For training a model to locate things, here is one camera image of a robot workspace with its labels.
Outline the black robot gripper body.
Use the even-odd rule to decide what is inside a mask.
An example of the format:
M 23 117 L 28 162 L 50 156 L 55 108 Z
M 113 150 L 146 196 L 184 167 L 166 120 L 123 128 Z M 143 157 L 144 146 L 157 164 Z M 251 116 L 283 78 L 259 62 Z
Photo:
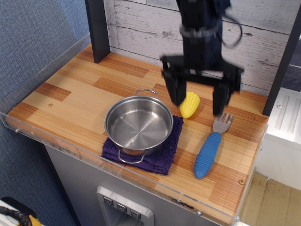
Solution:
M 211 86 L 216 82 L 233 82 L 235 91 L 241 90 L 244 69 L 223 59 L 220 32 L 181 32 L 181 35 L 183 54 L 162 56 L 162 75 L 163 71 L 173 72 L 184 77 L 186 82 Z

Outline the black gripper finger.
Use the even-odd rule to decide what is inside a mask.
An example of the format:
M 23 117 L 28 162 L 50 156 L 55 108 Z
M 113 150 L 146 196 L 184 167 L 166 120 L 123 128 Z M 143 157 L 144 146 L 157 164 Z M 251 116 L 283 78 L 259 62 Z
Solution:
M 163 77 L 172 103 L 180 106 L 186 98 L 186 79 L 168 71 L 163 71 Z
M 216 82 L 213 92 L 213 115 L 221 115 L 230 97 L 235 91 L 233 82 Z

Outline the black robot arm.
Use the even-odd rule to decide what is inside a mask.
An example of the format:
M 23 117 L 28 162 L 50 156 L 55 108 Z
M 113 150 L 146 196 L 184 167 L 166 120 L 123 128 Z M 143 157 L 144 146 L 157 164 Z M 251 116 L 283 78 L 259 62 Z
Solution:
M 233 92 L 241 89 L 244 69 L 222 58 L 222 18 L 229 0 L 179 0 L 182 56 L 162 56 L 162 75 L 171 101 L 186 98 L 187 82 L 214 87 L 213 114 L 221 115 Z

